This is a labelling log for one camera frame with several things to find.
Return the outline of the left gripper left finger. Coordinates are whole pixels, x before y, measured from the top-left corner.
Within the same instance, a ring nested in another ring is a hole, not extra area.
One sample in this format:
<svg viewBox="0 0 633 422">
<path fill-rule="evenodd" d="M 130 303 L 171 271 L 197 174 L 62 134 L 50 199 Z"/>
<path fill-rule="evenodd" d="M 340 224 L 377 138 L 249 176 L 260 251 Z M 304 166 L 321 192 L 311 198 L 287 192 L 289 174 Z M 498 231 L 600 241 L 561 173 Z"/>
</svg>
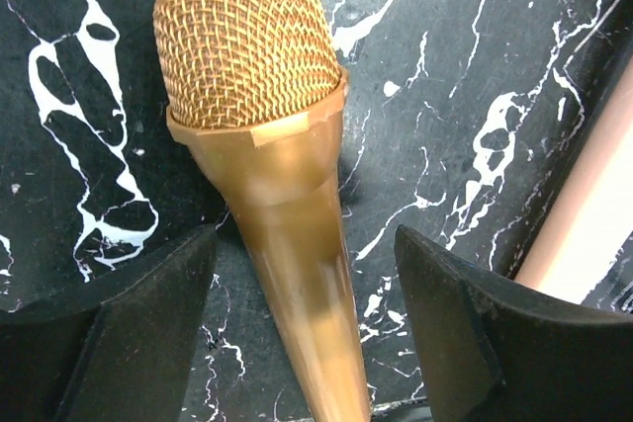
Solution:
<svg viewBox="0 0 633 422">
<path fill-rule="evenodd" d="M 178 420 L 215 259 L 215 231 L 199 226 L 91 284 L 2 312 L 2 420 Z"/>
</svg>

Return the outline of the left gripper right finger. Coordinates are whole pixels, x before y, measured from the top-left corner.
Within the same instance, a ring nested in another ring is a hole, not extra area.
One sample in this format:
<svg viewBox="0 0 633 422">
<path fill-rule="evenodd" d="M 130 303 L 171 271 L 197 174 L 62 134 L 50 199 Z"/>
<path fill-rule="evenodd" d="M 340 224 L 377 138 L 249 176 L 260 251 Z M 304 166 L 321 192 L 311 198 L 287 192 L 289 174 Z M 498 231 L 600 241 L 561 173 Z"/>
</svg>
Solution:
<svg viewBox="0 0 633 422">
<path fill-rule="evenodd" d="M 437 421 L 628 421 L 632 318 L 569 303 L 400 226 L 407 318 Z"/>
</svg>

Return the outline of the gold microphone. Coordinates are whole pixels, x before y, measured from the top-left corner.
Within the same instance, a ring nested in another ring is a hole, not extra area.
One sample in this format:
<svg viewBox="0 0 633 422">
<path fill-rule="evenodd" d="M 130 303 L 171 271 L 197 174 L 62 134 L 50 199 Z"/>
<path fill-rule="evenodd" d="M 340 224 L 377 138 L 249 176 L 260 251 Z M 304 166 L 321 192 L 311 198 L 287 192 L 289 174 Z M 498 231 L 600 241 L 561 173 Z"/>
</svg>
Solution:
<svg viewBox="0 0 633 422">
<path fill-rule="evenodd" d="M 155 0 L 166 121 L 223 196 L 317 421 L 371 417 L 338 158 L 348 73 L 320 0 Z"/>
</svg>

